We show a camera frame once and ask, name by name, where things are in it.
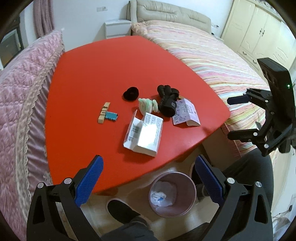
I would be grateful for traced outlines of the white nightstand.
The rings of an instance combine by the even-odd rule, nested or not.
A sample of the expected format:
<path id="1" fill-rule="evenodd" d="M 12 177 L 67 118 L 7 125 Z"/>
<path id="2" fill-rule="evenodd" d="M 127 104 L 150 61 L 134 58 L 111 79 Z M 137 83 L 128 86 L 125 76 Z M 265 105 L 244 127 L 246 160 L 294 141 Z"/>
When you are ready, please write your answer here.
<path id="1" fill-rule="evenodd" d="M 132 22 L 129 20 L 111 20 L 104 23 L 105 38 L 117 38 L 131 35 Z"/>

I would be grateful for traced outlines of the beige leather headboard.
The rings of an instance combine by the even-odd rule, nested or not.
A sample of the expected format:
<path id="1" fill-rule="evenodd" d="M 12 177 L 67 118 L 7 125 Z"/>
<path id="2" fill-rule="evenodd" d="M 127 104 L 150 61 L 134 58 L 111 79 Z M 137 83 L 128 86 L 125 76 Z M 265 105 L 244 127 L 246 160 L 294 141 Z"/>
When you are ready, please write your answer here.
<path id="1" fill-rule="evenodd" d="M 211 19 L 206 15 L 159 1 L 129 1 L 126 18 L 133 23 L 152 20 L 179 23 L 212 33 Z"/>

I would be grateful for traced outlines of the pink trash bin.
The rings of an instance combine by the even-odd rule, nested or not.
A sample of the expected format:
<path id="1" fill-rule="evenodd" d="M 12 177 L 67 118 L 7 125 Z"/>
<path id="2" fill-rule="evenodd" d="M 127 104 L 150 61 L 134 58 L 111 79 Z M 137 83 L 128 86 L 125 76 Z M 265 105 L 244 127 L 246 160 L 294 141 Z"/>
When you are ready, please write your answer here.
<path id="1" fill-rule="evenodd" d="M 167 172 L 156 178 L 149 188 L 149 204 L 160 217 L 175 218 L 188 213 L 197 198 L 192 179 L 181 172 Z"/>

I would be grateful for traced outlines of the black left shoe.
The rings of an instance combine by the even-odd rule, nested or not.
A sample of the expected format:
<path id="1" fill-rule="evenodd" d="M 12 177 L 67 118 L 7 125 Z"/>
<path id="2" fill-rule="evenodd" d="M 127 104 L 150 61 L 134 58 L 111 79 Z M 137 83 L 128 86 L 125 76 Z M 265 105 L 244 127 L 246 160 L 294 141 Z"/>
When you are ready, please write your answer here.
<path id="1" fill-rule="evenodd" d="M 107 202 L 107 211 L 115 220 L 122 224 L 116 230 L 126 230 L 136 226 L 150 230 L 147 220 L 119 198 L 112 198 Z"/>

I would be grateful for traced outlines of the dark trouser leg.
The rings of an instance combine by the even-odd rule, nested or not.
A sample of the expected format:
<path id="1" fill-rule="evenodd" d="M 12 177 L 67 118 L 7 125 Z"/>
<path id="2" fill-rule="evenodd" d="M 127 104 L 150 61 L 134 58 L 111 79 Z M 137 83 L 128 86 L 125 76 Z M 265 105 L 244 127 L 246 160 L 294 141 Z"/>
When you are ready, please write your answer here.
<path id="1" fill-rule="evenodd" d="M 256 181 L 261 182 L 271 209 L 274 180 L 270 156 L 262 156 L 256 148 L 221 172 L 227 178 L 233 177 L 240 184 L 253 185 Z"/>

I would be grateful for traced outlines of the blue small clip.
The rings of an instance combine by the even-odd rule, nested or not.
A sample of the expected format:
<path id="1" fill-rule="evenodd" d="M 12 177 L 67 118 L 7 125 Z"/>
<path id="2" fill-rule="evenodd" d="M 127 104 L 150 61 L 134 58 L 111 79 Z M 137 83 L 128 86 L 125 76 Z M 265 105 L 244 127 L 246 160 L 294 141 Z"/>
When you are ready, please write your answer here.
<path id="1" fill-rule="evenodd" d="M 107 111 L 105 114 L 105 119 L 110 120 L 110 121 L 116 121 L 118 118 L 118 114 L 117 113 L 113 113 L 110 111 Z"/>

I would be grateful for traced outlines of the pink curtain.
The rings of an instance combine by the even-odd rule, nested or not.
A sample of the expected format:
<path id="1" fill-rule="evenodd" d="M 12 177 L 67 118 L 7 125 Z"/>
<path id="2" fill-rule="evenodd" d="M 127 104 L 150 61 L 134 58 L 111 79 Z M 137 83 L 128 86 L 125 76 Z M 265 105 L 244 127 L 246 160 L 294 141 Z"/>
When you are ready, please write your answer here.
<path id="1" fill-rule="evenodd" d="M 34 29 L 37 38 L 54 30 L 53 8 L 51 0 L 33 1 Z"/>

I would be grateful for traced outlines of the striped bed sheet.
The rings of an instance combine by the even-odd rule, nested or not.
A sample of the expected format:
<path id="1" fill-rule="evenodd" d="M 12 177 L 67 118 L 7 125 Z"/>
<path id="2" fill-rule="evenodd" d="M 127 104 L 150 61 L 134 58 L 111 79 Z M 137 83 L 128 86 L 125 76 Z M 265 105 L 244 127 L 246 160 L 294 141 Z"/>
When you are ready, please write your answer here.
<path id="1" fill-rule="evenodd" d="M 229 97 L 243 95 L 248 88 L 270 90 L 268 84 L 238 54 L 209 33 L 196 27 L 151 20 L 132 23 L 132 32 L 158 44 L 199 75 L 222 99 L 230 117 L 222 125 L 229 131 L 258 128 L 265 121 L 265 110 L 248 102 L 227 104 Z M 255 145 L 228 140 L 234 156 L 240 158 Z"/>

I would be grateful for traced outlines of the red table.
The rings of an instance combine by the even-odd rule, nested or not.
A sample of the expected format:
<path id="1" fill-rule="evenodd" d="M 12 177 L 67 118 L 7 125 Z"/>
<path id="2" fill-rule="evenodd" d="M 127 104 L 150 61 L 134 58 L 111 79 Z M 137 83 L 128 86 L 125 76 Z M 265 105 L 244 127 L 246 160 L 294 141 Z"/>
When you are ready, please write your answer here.
<path id="1" fill-rule="evenodd" d="M 138 107 L 136 101 L 125 101 L 123 93 L 134 86 L 141 98 L 157 98 L 159 85 L 170 85 L 188 98 L 201 124 L 175 126 L 164 118 L 159 151 L 151 157 L 123 146 Z M 100 124 L 106 102 L 118 118 Z M 187 156 L 229 116 L 229 108 L 202 78 L 143 37 L 101 40 L 67 51 L 58 61 L 46 108 L 46 150 L 53 183 L 75 176 L 96 155 L 102 156 L 104 168 L 95 192 L 137 180 Z M 136 117 L 141 118 L 138 110 Z"/>

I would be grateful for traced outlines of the pink quilted bed cover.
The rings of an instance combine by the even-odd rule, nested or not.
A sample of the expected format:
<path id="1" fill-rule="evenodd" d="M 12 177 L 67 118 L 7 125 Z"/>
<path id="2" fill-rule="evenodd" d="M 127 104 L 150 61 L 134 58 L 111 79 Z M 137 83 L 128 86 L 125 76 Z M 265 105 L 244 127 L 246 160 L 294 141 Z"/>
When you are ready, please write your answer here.
<path id="1" fill-rule="evenodd" d="M 1 240 L 25 240 L 38 183 L 52 184 L 45 116 L 57 63 L 65 51 L 53 31 L 24 49 L 1 71 Z"/>

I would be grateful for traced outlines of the dark window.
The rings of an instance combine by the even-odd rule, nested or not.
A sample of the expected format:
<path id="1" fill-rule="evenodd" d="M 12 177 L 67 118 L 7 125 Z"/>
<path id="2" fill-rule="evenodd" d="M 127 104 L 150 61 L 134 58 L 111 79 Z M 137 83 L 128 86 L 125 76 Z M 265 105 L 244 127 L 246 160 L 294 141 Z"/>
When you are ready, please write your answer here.
<path id="1" fill-rule="evenodd" d="M 23 49 L 20 17 L 17 17 L 1 41 L 1 63 L 3 67 L 7 66 Z"/>

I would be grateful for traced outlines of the white paper medicine box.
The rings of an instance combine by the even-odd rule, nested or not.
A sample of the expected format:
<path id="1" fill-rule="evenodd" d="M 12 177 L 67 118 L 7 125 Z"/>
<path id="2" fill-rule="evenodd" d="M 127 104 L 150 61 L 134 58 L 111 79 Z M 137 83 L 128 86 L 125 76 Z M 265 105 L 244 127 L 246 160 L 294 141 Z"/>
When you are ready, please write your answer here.
<path id="1" fill-rule="evenodd" d="M 133 152 L 155 157 L 159 150 L 164 120 L 154 114 L 145 113 L 140 120 L 133 113 L 123 146 Z"/>

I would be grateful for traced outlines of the cream wardrobe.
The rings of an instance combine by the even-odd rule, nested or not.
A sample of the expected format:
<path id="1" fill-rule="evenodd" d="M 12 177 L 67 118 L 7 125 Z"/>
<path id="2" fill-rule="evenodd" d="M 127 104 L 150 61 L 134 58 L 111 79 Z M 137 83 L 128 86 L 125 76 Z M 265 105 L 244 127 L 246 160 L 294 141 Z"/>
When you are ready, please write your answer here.
<path id="1" fill-rule="evenodd" d="M 259 58 L 269 57 L 287 70 L 295 62 L 295 37 L 266 1 L 234 1 L 222 39 L 261 77 Z"/>

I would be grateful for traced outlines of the white wall socket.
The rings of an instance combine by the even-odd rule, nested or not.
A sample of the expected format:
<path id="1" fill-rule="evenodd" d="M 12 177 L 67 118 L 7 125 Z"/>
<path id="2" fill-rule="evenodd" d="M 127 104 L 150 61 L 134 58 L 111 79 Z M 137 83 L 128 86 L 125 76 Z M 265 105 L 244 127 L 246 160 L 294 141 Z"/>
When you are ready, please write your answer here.
<path id="1" fill-rule="evenodd" d="M 100 11 L 108 11 L 108 8 L 106 6 L 101 6 L 101 7 L 97 7 L 96 8 L 96 11 L 97 12 L 100 12 Z"/>

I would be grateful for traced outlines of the wooden clothespin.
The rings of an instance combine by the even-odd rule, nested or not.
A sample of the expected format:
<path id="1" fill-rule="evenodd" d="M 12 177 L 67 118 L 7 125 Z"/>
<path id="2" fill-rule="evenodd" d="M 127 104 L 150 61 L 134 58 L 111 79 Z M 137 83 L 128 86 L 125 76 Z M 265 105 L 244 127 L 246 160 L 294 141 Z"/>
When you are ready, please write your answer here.
<path id="1" fill-rule="evenodd" d="M 101 109 L 101 112 L 100 112 L 100 115 L 99 115 L 99 117 L 98 117 L 98 121 L 97 121 L 98 123 L 102 124 L 102 123 L 104 122 L 104 120 L 105 120 L 105 116 L 106 116 L 106 113 L 107 113 L 107 111 L 108 111 L 109 106 L 110 106 L 110 102 L 106 102 L 106 103 L 103 105 L 103 107 L 102 107 L 102 109 Z"/>

